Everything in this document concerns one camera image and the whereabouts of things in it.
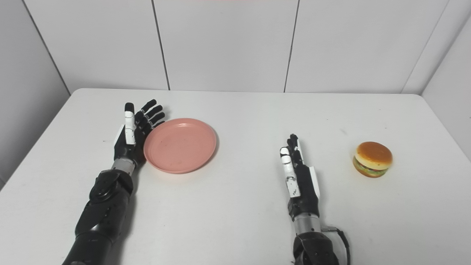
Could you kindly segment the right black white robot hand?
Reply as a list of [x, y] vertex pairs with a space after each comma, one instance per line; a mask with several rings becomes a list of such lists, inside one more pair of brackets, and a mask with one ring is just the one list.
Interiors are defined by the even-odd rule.
[[280, 158], [289, 195], [289, 216], [294, 220], [298, 215], [305, 213], [319, 218], [316, 173], [313, 167], [304, 163], [301, 143], [296, 134], [290, 134], [287, 146], [281, 147]]

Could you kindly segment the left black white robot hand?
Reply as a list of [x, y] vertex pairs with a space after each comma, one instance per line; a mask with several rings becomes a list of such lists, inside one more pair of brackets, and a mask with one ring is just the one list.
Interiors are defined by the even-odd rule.
[[124, 107], [124, 125], [120, 129], [113, 159], [127, 159], [136, 167], [146, 162], [144, 145], [150, 133], [163, 124], [166, 114], [156, 99], [151, 99], [137, 112], [134, 104], [127, 102]]

